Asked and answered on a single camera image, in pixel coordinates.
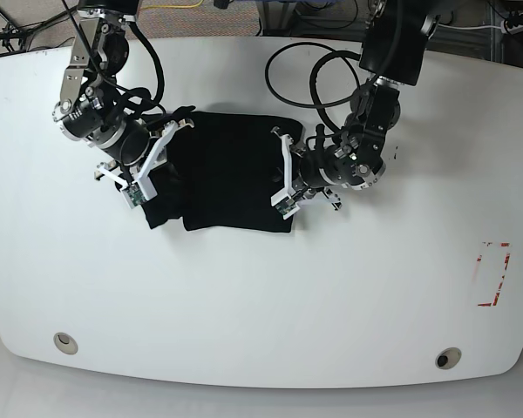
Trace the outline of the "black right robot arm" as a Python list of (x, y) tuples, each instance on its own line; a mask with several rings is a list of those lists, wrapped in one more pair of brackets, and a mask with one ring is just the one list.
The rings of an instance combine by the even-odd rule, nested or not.
[[(81, 1), (69, 15), (76, 37), (65, 69), (59, 100), (52, 113), (60, 131), (110, 157), (98, 164), (95, 178), (111, 179), (129, 206), (158, 194), (150, 174), (168, 162), (167, 146), (175, 133), (193, 127), (192, 107), (161, 110), (166, 87), (160, 58), (137, 25), (139, 1)], [(118, 73), (129, 58), (131, 32), (153, 61), (157, 86), (125, 88)]]

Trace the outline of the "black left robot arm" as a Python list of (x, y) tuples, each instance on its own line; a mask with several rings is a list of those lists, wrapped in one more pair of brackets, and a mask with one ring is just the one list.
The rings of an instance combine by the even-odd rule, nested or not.
[[(321, 123), (315, 135), (298, 141), (279, 127), (272, 132), (280, 139), (283, 157), (283, 187), (271, 198), (271, 205), (284, 219), (322, 194), (336, 209), (340, 198), (333, 187), (363, 190), (383, 176), (381, 157), (386, 134), (400, 117), (399, 86), (415, 85), (422, 68), (426, 45), (438, 27), (438, 1), (377, 1), (365, 32), (362, 50), (329, 48), (309, 76), (311, 103)], [(350, 113), (343, 126), (334, 125), (317, 92), (319, 71), (340, 58), (346, 64), (357, 61), (369, 72), (365, 82), (344, 100)]]

